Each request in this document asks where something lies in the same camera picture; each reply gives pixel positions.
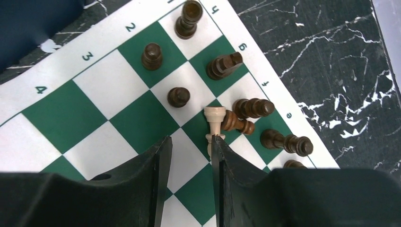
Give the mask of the dark blue tin box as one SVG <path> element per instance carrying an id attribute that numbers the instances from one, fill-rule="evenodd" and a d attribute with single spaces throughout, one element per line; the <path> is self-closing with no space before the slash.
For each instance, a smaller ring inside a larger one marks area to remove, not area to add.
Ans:
<path id="1" fill-rule="evenodd" d="M 2 0 L 0 69 L 17 63 L 83 12 L 83 0 Z"/>

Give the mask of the light wooden chess piece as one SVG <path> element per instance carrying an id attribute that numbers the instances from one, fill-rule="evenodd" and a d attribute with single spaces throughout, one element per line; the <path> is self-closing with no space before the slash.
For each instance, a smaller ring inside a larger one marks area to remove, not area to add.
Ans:
<path id="1" fill-rule="evenodd" d="M 211 139 L 213 135 L 218 135 L 222 139 L 225 139 L 224 134 L 221 133 L 221 124 L 226 115 L 226 108 L 222 106 L 207 106 L 204 108 L 204 115 L 207 122 L 209 123 L 210 133 L 206 134 L 206 139 L 208 141 L 207 152 L 211 158 Z"/>

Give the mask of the green white chess board mat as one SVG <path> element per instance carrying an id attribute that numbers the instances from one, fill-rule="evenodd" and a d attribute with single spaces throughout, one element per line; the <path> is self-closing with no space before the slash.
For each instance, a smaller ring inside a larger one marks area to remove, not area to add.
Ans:
<path id="1" fill-rule="evenodd" d="M 336 41 L 338 30 L 275 44 L 277 56 L 301 46 L 279 70 L 264 56 L 228 1 L 202 0 L 200 4 L 203 15 L 188 40 L 174 31 L 182 0 L 135 0 L 1 85 L 0 170 L 89 180 L 170 136 L 173 152 L 161 225 L 214 227 L 204 108 L 232 110 L 242 98 L 268 99 L 275 111 L 253 119 L 251 135 L 222 132 L 237 154 L 266 172 L 290 159 L 308 168 L 338 168 L 311 126 L 319 118 L 315 106 L 296 101 L 282 82 L 309 48 Z M 163 62 L 157 70 L 147 70 L 141 63 L 149 43 L 161 47 Z M 207 64 L 235 52 L 242 55 L 242 66 L 221 80 L 210 79 Z M 181 108 L 167 101 L 174 87 L 190 92 Z M 308 137 L 314 146 L 312 154 L 300 157 L 283 148 L 263 147 L 260 136 L 266 129 Z"/>

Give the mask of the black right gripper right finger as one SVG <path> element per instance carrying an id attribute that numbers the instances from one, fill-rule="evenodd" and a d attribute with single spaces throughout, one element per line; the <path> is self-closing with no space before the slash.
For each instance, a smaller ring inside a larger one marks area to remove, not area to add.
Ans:
<path id="1" fill-rule="evenodd" d="M 219 227 L 398 227 L 401 186 L 371 169 L 276 168 L 266 173 L 211 138 Z"/>

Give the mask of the dark wooden pawn piece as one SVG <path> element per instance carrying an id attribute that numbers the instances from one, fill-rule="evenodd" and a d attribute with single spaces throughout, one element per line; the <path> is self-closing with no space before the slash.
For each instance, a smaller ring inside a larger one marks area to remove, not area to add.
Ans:
<path id="1" fill-rule="evenodd" d="M 255 130 L 255 125 L 246 119 L 240 120 L 234 112 L 226 110 L 221 128 L 225 131 L 237 130 L 242 134 L 251 135 Z"/>
<path id="2" fill-rule="evenodd" d="M 167 94 L 168 103 L 176 108 L 185 106 L 189 99 L 190 92 L 184 87 L 174 87 Z"/>
<path id="3" fill-rule="evenodd" d="M 149 43 L 145 46 L 141 55 L 141 63 L 147 70 L 157 70 L 161 67 L 163 55 L 161 47 L 157 43 Z"/>

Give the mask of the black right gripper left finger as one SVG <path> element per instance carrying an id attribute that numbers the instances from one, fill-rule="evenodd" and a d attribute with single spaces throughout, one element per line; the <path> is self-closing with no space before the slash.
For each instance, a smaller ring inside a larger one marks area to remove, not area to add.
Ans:
<path id="1" fill-rule="evenodd" d="M 166 136 L 88 181 L 55 173 L 1 173 L 3 227 L 159 227 L 172 157 Z"/>

